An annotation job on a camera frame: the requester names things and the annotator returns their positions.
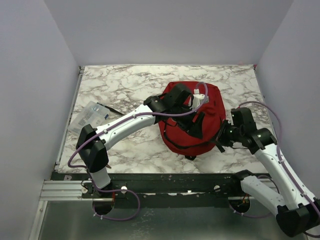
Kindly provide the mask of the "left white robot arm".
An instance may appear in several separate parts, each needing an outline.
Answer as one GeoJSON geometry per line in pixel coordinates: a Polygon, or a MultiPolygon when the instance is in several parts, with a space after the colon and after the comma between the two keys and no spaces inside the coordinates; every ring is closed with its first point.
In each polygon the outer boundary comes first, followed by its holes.
{"type": "Polygon", "coordinates": [[[178,83],[169,92],[148,97],[132,112],[119,119],[92,128],[82,129],[78,139],[76,154],[79,154],[89,177],[94,183],[93,191],[101,198],[111,191],[108,174],[108,150],[129,135],[169,118],[189,136],[202,139],[202,125],[205,114],[199,109],[208,100],[209,90],[203,82],[196,84],[194,91],[178,83]]]}

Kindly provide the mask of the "red backpack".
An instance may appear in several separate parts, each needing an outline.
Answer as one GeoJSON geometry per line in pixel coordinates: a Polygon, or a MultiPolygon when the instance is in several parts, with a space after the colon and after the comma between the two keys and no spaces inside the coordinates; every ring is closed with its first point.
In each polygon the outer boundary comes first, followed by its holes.
{"type": "Polygon", "coordinates": [[[148,97],[125,116],[98,128],[95,144],[105,159],[107,151],[129,135],[158,125],[164,144],[174,153],[195,158],[216,144],[215,135],[226,119],[220,90],[210,83],[170,82],[162,94],[148,97]]]}

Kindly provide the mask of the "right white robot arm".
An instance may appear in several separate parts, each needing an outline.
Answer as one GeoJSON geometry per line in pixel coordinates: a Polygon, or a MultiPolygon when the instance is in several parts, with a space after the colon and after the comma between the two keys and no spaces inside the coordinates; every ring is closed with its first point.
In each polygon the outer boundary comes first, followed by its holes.
{"type": "Polygon", "coordinates": [[[278,191],[260,181],[248,170],[236,173],[230,191],[254,197],[275,216],[280,229],[289,237],[306,234],[320,224],[320,200],[303,184],[280,149],[280,138],[267,128],[258,129],[247,107],[231,110],[232,123],[225,120],[213,138],[221,152],[241,143],[265,167],[278,191]]]}

